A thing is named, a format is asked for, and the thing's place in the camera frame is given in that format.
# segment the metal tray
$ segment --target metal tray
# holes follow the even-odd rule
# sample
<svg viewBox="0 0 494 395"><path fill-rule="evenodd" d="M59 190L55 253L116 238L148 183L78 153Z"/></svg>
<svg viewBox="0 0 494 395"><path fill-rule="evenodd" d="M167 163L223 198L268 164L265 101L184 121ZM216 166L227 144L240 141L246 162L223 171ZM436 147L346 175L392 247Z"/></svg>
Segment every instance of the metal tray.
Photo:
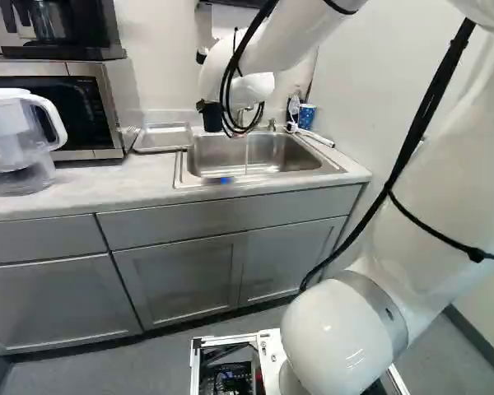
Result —
<svg viewBox="0 0 494 395"><path fill-rule="evenodd" d="M189 123L153 123L147 125L137 136L133 150L140 154L184 151L190 146Z"/></svg>

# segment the gray floor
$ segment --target gray floor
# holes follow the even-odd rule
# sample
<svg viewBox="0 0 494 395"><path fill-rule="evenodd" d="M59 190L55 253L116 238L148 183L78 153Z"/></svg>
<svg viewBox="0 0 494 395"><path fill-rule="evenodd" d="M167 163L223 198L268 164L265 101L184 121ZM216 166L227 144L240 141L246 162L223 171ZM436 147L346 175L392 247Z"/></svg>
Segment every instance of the gray floor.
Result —
<svg viewBox="0 0 494 395"><path fill-rule="evenodd" d="M1 395L186 395L192 337L275 328L283 311L272 309L133 346L19 364ZM494 371L444 317L397 366L412 395L494 394Z"/></svg>

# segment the countertop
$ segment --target countertop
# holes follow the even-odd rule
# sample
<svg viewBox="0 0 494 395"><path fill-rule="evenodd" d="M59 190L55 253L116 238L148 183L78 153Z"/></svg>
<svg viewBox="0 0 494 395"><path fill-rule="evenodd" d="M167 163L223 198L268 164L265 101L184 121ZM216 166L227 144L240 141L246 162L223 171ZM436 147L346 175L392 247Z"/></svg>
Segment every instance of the countertop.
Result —
<svg viewBox="0 0 494 395"><path fill-rule="evenodd" d="M70 216L184 202L201 202L267 193L362 184L371 173L343 153L302 137L328 159L347 170L345 174L272 179L256 184L174 188L175 153L129 155L110 165L88 163L57 168L55 184L26 196L0 197L0 221Z"/></svg>

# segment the gray cabinet door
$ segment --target gray cabinet door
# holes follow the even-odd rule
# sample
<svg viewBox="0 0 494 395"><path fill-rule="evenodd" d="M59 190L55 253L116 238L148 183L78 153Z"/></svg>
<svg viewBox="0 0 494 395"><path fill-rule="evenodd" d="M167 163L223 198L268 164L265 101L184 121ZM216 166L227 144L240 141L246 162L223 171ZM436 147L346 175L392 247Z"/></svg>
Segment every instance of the gray cabinet door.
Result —
<svg viewBox="0 0 494 395"><path fill-rule="evenodd" d="M0 355L136 332L108 254L0 266Z"/></svg>
<svg viewBox="0 0 494 395"><path fill-rule="evenodd" d="M227 235L114 253L145 328L236 307L241 237Z"/></svg>
<svg viewBox="0 0 494 395"><path fill-rule="evenodd" d="M329 255L346 219L342 216L247 232L240 304L295 293L304 275Z"/></svg>

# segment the stainless steel sink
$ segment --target stainless steel sink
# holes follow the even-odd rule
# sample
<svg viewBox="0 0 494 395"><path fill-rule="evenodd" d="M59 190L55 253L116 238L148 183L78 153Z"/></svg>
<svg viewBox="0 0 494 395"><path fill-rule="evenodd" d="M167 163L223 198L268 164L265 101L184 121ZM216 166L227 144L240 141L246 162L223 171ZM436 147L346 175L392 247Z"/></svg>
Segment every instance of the stainless steel sink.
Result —
<svg viewBox="0 0 494 395"><path fill-rule="evenodd" d="M252 132L233 138L193 136L176 157L175 188L237 184L265 179L346 173L298 137L283 132Z"/></svg>

